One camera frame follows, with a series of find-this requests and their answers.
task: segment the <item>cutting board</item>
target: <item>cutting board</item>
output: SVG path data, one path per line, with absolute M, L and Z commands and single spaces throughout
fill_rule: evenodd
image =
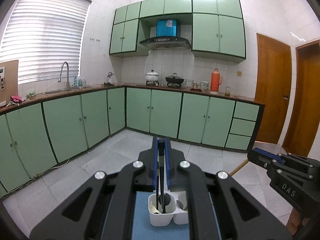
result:
M 19 60 L 12 60 L 0 63 L 4 68 L 4 89 L 0 90 L 0 103 L 10 101 L 10 96 L 18 95 L 18 63 Z

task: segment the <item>blue mat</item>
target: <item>blue mat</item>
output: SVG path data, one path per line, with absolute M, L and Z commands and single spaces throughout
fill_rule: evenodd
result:
M 189 224 L 176 225 L 171 220 L 165 227 L 154 227 L 150 223 L 148 197 L 151 192 L 137 191 L 134 208 L 132 240 L 187 240 L 189 239 Z

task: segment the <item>countertop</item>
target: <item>countertop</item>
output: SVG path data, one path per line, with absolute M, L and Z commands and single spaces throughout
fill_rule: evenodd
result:
M 167 90 L 167 91 L 176 91 L 176 92 L 183 92 L 183 93 L 191 93 L 191 94 L 197 94 L 197 95 L 203 95 L 203 96 L 210 96 L 210 97 L 219 97 L 219 98 L 226 98 L 226 99 L 233 99 L 241 102 L 246 102 L 246 103 L 254 103 L 254 104 L 259 104 L 263 105 L 258 101 L 255 101 L 254 98 L 247 98 L 247 97 L 242 97 L 242 96 L 235 96 L 235 95 L 230 95 L 229 97 L 226 97 L 224 93 L 218 93 L 217 95 L 210 94 L 209 91 L 207 92 L 202 92 L 202 91 L 194 91 L 186 88 L 170 88 L 170 87 L 157 87 L 157 86 L 151 86 L 151 85 L 146 85 L 146 84 L 135 84 L 135 83 L 116 83 L 114 86 L 94 86 L 94 87 L 85 87 L 85 88 L 79 88 L 75 89 L 72 91 L 64 91 L 61 93 L 56 93 L 53 95 L 44 95 L 44 94 L 36 94 L 34 97 L 31 99 L 27 99 L 26 101 L 22 102 L 19 106 L 14 105 L 14 106 L 3 106 L 0 107 L 0 115 L 1 114 L 6 114 L 8 112 L 11 112 L 13 110 L 25 107 L 25 106 L 30 106 L 33 104 L 49 101 L 52 99 L 57 99 L 57 98 L 64 98 L 68 96 L 74 96 L 74 95 L 80 95 L 84 93 L 89 93 L 89 92 L 94 92 L 94 91 L 99 91 L 99 90 L 107 90 L 107 89 L 112 89 L 112 88 L 120 88 L 120 87 L 132 87 L 132 88 L 145 88 L 145 89 L 159 89 L 159 90 Z

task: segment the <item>window blind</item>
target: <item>window blind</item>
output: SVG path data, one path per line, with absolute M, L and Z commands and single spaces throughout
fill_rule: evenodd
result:
M 0 46 L 0 62 L 19 60 L 18 84 L 69 76 L 80 68 L 88 0 L 18 0 Z M 63 68 L 62 76 L 67 76 Z

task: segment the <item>orange thermos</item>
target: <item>orange thermos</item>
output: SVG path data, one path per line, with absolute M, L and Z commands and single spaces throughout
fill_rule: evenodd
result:
M 214 71 L 211 73 L 210 91 L 218 92 L 219 85 L 221 85 L 221 83 L 222 83 L 222 76 L 220 76 L 218 69 L 215 68 Z

